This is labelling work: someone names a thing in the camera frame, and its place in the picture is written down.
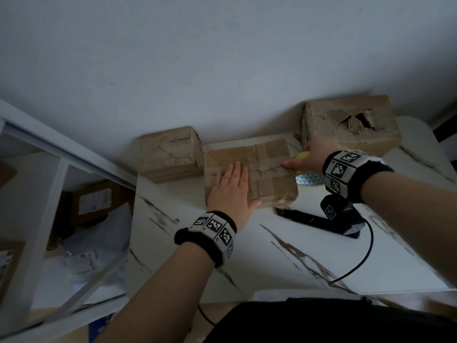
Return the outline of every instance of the white table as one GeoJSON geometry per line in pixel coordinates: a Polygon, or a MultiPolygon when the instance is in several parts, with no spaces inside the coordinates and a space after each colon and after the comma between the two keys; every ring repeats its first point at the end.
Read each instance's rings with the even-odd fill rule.
{"type": "MultiPolygon", "coordinates": [[[[457,191],[457,174],[430,128],[411,117],[398,117],[402,145],[384,160],[396,172],[457,191]]],[[[237,147],[285,138],[291,155],[301,151],[293,132],[203,146],[203,150],[237,147]]],[[[324,217],[324,187],[299,186],[290,206],[324,217]]],[[[174,233],[205,211],[203,177],[153,184],[138,176],[132,225],[127,290],[131,297],[176,250],[174,233]]],[[[356,208],[374,230],[374,246],[363,266],[336,285],[358,294],[449,290],[449,286],[367,206],[356,208]]],[[[223,271],[214,271],[202,302],[247,300],[269,288],[328,288],[327,282],[351,270],[370,242],[367,227],[358,240],[294,223],[271,208],[258,209],[237,235],[234,252],[223,271]]]]}

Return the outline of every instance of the wristband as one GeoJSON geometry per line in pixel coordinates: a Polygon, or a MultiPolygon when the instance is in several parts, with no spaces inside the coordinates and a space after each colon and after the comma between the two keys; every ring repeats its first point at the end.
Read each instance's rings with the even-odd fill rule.
{"type": "Polygon", "coordinates": [[[324,162],[325,188],[353,203],[365,203],[360,196],[365,181],[378,172],[393,172],[382,159],[360,150],[330,154],[324,162]]]}
{"type": "Polygon", "coordinates": [[[219,267],[232,254],[235,234],[234,221],[223,212],[212,211],[204,213],[190,228],[178,230],[174,242],[178,245],[184,242],[199,245],[219,267]]]}

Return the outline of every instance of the hand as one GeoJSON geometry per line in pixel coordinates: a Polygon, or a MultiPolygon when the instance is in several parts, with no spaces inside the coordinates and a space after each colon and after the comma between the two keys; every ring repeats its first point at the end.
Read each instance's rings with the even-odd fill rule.
{"type": "Polygon", "coordinates": [[[235,162],[235,166],[230,164],[224,177],[221,177],[219,172],[208,196],[208,212],[218,210],[227,214],[235,222],[238,233],[262,201],[254,200],[248,204],[249,169],[244,167],[241,171],[239,161],[235,162]]]}
{"type": "Polygon", "coordinates": [[[282,165],[293,170],[322,174],[322,167],[328,156],[338,150],[346,149],[334,137],[316,137],[306,143],[305,150],[309,155],[303,159],[284,160],[282,165]]]}

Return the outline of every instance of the yellow object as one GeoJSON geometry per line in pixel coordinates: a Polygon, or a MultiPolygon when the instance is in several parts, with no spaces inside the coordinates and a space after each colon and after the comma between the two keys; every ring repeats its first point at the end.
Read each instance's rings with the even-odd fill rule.
{"type": "MultiPolygon", "coordinates": [[[[303,159],[303,158],[306,158],[308,155],[309,155],[308,151],[301,152],[301,153],[298,153],[297,155],[294,155],[294,158],[295,159],[303,159]]],[[[300,170],[294,170],[294,173],[295,173],[295,176],[299,176],[300,174],[303,174],[305,172],[304,171],[300,171],[300,170]]]]}

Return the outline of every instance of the black device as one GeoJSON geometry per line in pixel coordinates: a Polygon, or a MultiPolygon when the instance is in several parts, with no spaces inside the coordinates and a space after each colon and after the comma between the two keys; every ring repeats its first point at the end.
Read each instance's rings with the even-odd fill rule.
{"type": "Polygon", "coordinates": [[[330,231],[346,237],[357,239],[365,221],[346,198],[337,195],[327,195],[320,203],[320,207],[328,219],[318,217],[296,209],[275,208],[280,217],[293,220],[297,223],[330,231]]]}

